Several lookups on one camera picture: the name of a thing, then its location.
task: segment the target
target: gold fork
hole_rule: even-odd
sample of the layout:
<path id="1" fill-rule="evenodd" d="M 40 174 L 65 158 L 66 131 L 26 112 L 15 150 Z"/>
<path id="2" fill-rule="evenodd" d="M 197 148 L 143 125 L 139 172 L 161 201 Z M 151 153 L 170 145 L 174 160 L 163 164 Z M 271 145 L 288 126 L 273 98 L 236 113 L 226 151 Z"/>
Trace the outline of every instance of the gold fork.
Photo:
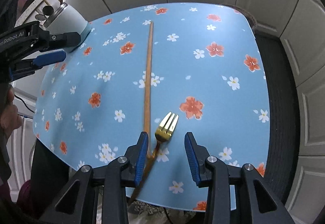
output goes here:
<path id="1" fill-rule="evenodd" d="M 159 151 L 160 145 L 163 142 L 169 141 L 171 136 L 173 135 L 173 132 L 175 130 L 176 124 L 178 121 L 178 115 L 175 116 L 175 113 L 169 112 L 163 120 L 160 122 L 156 132 L 155 132 L 155 137 L 157 140 L 156 147 L 152 153 L 152 156 L 147 159 L 147 164 L 146 167 L 144 168 L 142 180 L 140 184 L 133 190 L 133 193 L 129 199 L 128 204 L 130 205 L 139 195 L 145 181 L 148 178 L 148 175 L 152 169 L 152 166 L 157 158 L 157 153 Z"/>

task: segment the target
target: table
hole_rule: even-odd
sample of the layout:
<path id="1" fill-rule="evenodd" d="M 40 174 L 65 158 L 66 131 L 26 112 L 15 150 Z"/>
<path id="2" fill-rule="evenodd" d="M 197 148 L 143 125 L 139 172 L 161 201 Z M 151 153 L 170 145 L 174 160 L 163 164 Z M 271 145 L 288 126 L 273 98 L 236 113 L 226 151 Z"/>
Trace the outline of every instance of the table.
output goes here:
<path id="1" fill-rule="evenodd" d="M 169 3 L 134 8 L 91 22 L 84 43 L 48 68 L 34 133 L 78 169 L 123 155 L 143 129 L 144 71 L 154 22 L 151 135 L 169 112 L 179 114 L 139 196 L 154 205 L 204 210 L 184 136 L 193 132 L 227 164 L 251 163 L 264 174 L 269 147 L 269 97 L 262 60 L 246 18 L 232 8 Z M 132 189 L 127 189 L 130 196 Z M 235 209 L 231 188 L 231 208 Z"/>

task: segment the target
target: black cable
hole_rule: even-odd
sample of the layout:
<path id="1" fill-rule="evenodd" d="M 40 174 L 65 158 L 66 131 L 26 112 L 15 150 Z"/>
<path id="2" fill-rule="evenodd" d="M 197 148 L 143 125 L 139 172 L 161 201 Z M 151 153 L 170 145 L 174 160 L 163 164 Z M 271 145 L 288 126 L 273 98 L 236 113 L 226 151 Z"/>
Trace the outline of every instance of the black cable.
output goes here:
<path id="1" fill-rule="evenodd" d="M 164 212 L 165 212 L 165 215 L 166 215 L 168 221 L 170 222 L 170 224 L 173 224 L 173 222 L 170 220 L 170 217 L 168 216 L 168 213 L 167 213 L 167 210 L 165 207 L 164 207 Z"/>
<path id="2" fill-rule="evenodd" d="M 20 97 L 18 97 L 18 96 L 16 96 L 16 95 L 15 95 L 15 97 L 16 97 L 17 99 L 21 100 L 22 103 L 24 103 L 25 107 L 26 107 L 29 111 L 35 113 L 34 111 L 32 111 L 32 110 L 31 110 L 31 109 L 26 105 L 25 101 L 24 101 L 22 98 L 20 98 Z"/>

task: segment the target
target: orange flower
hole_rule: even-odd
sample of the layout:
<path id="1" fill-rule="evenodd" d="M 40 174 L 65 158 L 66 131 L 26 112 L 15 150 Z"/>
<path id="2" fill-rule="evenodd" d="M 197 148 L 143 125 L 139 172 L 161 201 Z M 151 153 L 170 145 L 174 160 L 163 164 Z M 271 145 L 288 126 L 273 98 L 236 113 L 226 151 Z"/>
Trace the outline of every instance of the orange flower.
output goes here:
<path id="1" fill-rule="evenodd" d="M 166 8 L 159 8 L 159 9 L 156 10 L 156 14 L 157 15 L 165 14 L 167 11 L 168 11 L 168 9 L 166 9 Z"/>
<path id="2" fill-rule="evenodd" d="M 110 24 L 112 21 L 113 21 L 113 19 L 107 19 L 107 20 L 104 22 L 104 24 L 105 24 L 105 25 L 106 25 L 106 24 Z"/>
<path id="3" fill-rule="evenodd" d="M 100 106 L 100 94 L 97 92 L 94 92 L 90 99 L 88 100 L 88 103 L 91 104 L 92 108 L 99 107 Z"/>
<path id="4" fill-rule="evenodd" d="M 195 116 L 195 118 L 199 120 L 203 115 L 203 112 L 201 111 L 203 106 L 204 105 L 201 101 L 195 100 L 193 97 L 187 97 L 186 102 L 182 103 L 179 106 L 179 109 L 186 113 L 186 117 L 188 119 L 191 119 L 193 116 Z"/>
<path id="5" fill-rule="evenodd" d="M 121 55 L 122 55 L 122 54 L 125 54 L 125 53 L 127 53 L 127 54 L 131 53 L 132 48 L 134 47 L 134 45 L 135 45 L 135 44 L 130 43 L 130 42 L 127 42 L 125 45 L 123 45 L 123 46 L 121 47 Z"/>
<path id="6" fill-rule="evenodd" d="M 208 45 L 206 49 L 209 51 L 209 55 L 211 57 L 214 56 L 223 56 L 224 55 L 224 47 L 222 45 L 218 45 L 215 42 L 212 42 L 211 45 Z"/>
<path id="7" fill-rule="evenodd" d="M 84 55 L 89 55 L 90 52 L 91 52 L 91 50 L 92 50 L 92 48 L 91 48 L 90 46 L 88 46 L 88 47 L 86 48 L 86 50 L 83 52 L 83 54 L 84 54 Z"/>
<path id="8" fill-rule="evenodd" d="M 264 177 L 265 174 L 265 166 L 264 163 L 260 163 L 258 168 L 256 168 L 256 170 L 260 173 L 261 176 Z"/>
<path id="9" fill-rule="evenodd" d="M 196 204 L 196 207 L 193 210 L 206 210 L 206 201 L 199 201 Z"/>
<path id="10" fill-rule="evenodd" d="M 255 70 L 260 70 L 257 59 L 254 57 L 250 57 L 249 55 L 246 55 L 244 64 L 248 66 L 249 70 L 252 72 L 254 72 Z"/>
<path id="11" fill-rule="evenodd" d="M 63 63 L 62 66 L 60 67 L 60 71 L 63 71 L 65 69 L 66 65 L 67 65 L 66 63 Z"/>
<path id="12" fill-rule="evenodd" d="M 215 14 L 209 14 L 207 19 L 213 20 L 215 22 L 216 21 L 221 22 L 221 18 L 218 15 L 215 15 Z"/>
<path id="13" fill-rule="evenodd" d="M 64 155 L 67 154 L 67 144 L 64 141 L 61 141 L 60 143 L 60 150 Z"/>
<path id="14" fill-rule="evenodd" d="M 48 131 L 49 128 L 50 128 L 50 122 L 47 121 L 47 122 L 45 123 L 45 130 Z"/>

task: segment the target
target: fork head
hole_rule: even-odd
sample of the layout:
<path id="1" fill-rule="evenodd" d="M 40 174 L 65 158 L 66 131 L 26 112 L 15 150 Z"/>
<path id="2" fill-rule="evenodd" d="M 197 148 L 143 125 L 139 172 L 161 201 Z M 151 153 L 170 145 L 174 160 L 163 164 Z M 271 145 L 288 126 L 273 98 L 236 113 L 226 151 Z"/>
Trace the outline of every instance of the fork head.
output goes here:
<path id="1" fill-rule="evenodd" d="M 178 115 L 175 116 L 175 113 L 169 112 L 159 124 L 155 137 L 158 142 L 169 141 L 178 121 Z"/>

